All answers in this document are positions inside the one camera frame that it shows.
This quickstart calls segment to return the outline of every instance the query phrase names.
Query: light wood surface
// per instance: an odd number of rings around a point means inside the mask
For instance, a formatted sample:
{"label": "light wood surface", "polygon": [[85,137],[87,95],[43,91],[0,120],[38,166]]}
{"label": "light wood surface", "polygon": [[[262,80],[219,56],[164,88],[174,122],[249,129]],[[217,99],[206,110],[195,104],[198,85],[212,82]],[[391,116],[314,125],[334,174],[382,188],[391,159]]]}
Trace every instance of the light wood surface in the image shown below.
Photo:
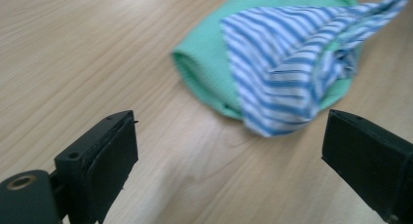
{"label": "light wood surface", "polygon": [[[53,171],[82,133],[131,109],[139,162],[105,223],[383,223],[320,159],[327,111],[266,139],[184,87],[169,52],[224,1],[0,0],[0,180]],[[333,106],[409,141],[412,13],[364,44]]]}

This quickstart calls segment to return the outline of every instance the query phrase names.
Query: towel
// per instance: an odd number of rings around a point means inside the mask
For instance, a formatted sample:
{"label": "towel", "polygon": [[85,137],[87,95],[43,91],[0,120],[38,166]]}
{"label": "towel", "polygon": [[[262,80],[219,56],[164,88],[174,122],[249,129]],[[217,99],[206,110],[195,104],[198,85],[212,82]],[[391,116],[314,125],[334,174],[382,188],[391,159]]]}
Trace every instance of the towel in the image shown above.
{"label": "towel", "polygon": [[354,7],[259,7],[222,21],[244,124],[263,136],[306,126],[337,81],[357,73],[357,47],[408,0]]}
{"label": "towel", "polygon": [[[254,7],[355,5],[356,0],[228,0],[200,22],[177,45],[171,57],[183,82],[203,103],[222,115],[241,119],[242,108],[230,72],[220,21]],[[327,107],[343,96],[352,82],[344,79],[329,87],[320,106]]]}

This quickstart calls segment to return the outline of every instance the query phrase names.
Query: cloth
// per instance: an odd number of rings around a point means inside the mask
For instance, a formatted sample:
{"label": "cloth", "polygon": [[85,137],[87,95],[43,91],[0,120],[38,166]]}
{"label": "cloth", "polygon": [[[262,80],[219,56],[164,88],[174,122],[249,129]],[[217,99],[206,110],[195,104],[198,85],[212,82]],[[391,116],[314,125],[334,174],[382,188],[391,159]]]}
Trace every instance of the cloth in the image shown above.
{"label": "cloth", "polygon": [[222,27],[244,124],[263,136],[307,125],[329,87],[357,73],[357,46],[407,1],[260,7],[225,18]]}
{"label": "cloth", "polygon": [[[203,103],[232,118],[242,117],[242,108],[231,75],[220,21],[254,7],[355,5],[356,0],[228,0],[206,17],[171,53],[183,82]],[[326,107],[343,96],[351,79],[334,83],[321,101]]]}

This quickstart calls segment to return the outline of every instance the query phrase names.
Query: green cloth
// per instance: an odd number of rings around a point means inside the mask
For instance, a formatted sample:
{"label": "green cloth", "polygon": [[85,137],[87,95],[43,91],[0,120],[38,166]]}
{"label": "green cloth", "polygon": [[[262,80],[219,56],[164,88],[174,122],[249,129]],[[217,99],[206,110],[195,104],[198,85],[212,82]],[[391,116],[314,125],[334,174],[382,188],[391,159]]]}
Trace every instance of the green cloth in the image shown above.
{"label": "green cloth", "polygon": [[[228,0],[197,25],[173,49],[171,56],[182,80],[200,101],[225,116],[240,119],[241,106],[231,76],[220,21],[254,7],[338,7],[356,3],[356,0]],[[351,83],[352,79],[345,79],[333,84],[320,108],[326,108],[344,96]]]}

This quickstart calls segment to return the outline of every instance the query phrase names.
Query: blue striped cloth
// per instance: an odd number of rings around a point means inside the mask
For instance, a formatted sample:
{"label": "blue striped cloth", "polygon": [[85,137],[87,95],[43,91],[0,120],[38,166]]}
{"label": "blue striped cloth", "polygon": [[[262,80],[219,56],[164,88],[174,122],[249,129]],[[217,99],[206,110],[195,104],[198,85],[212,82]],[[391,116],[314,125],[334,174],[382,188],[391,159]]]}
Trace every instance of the blue striped cloth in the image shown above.
{"label": "blue striped cloth", "polygon": [[357,73],[357,46],[408,0],[354,7],[259,7],[222,20],[247,128],[263,136],[299,130],[335,81]]}

